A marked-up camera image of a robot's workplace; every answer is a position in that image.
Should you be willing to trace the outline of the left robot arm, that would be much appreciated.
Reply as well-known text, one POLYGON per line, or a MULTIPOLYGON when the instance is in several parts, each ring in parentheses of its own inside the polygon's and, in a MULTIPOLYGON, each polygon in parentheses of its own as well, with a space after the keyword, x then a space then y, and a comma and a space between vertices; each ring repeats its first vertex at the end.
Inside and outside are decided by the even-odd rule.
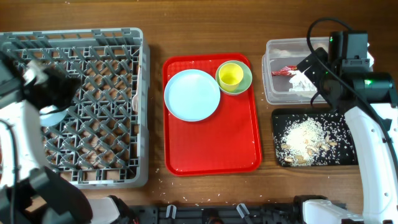
POLYGON ((1 223, 90 223, 88 199, 49 168, 40 110, 67 109, 78 78, 30 61, 21 73, 1 54, 1 223))

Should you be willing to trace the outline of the white plastic fork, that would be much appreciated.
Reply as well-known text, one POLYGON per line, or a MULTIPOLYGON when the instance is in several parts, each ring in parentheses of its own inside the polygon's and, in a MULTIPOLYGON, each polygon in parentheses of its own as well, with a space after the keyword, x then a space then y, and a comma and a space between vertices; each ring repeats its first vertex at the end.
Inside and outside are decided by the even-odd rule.
POLYGON ((138 92, 136 92, 132 97, 132 110, 136 113, 139 111, 138 106, 139 106, 139 94, 138 92))

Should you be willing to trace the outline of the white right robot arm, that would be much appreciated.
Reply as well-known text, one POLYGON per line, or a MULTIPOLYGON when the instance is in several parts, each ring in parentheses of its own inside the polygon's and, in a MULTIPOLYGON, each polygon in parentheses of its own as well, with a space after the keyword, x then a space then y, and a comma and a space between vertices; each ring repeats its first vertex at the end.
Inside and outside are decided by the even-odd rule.
POLYGON ((388 73, 371 72, 358 52, 329 61, 312 49, 297 68, 325 101, 345 117, 363 186, 363 212, 353 214, 326 199, 301 203, 304 223, 397 223, 397 90, 388 73))

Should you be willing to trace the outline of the yellow cup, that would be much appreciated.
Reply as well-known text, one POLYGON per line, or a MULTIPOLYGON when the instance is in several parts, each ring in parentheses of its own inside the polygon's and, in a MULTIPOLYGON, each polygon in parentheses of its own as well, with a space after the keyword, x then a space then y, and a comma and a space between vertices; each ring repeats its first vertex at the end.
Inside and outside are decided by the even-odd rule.
POLYGON ((227 92, 235 91, 243 80, 244 72, 236 63, 226 63, 221 66, 218 73, 220 87, 227 92))

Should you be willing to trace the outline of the small light blue bowl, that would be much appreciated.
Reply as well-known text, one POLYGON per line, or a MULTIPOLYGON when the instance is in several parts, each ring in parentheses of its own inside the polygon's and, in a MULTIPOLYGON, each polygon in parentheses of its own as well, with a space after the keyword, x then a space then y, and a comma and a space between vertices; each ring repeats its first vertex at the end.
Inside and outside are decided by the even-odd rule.
POLYGON ((40 125, 43 127, 54 126, 61 122, 67 115, 67 111, 58 111, 54 105, 42 108, 40 111, 40 125))

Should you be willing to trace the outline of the large light blue plate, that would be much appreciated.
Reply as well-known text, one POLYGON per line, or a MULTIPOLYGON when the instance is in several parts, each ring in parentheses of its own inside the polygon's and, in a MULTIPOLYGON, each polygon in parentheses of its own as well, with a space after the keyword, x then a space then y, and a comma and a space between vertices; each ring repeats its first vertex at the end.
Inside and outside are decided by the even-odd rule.
POLYGON ((208 73, 188 69, 175 74, 166 84, 164 103, 182 121, 197 122, 211 116, 221 100, 215 79, 208 73))

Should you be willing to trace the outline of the green bowl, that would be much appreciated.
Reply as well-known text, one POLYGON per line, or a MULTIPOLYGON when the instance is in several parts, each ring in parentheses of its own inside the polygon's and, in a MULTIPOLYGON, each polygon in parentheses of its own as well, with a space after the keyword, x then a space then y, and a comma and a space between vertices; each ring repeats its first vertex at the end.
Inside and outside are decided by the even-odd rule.
POLYGON ((218 69, 216 71, 216 75, 215 75, 215 80, 216 80, 217 84, 219 84, 220 90, 223 91, 224 93, 226 93, 227 95, 240 95, 243 92, 245 92, 246 90, 248 90, 249 87, 251 86, 252 72, 251 72, 251 69, 245 63, 238 61, 238 60, 229 60, 229 61, 222 63, 218 67, 218 69), (239 65, 242 68, 243 73, 244 73, 242 81, 238 85, 237 89, 235 89, 233 91, 226 91, 226 90, 222 89, 220 78, 219 78, 221 67, 223 65, 226 65, 227 63, 235 63, 236 65, 239 65))

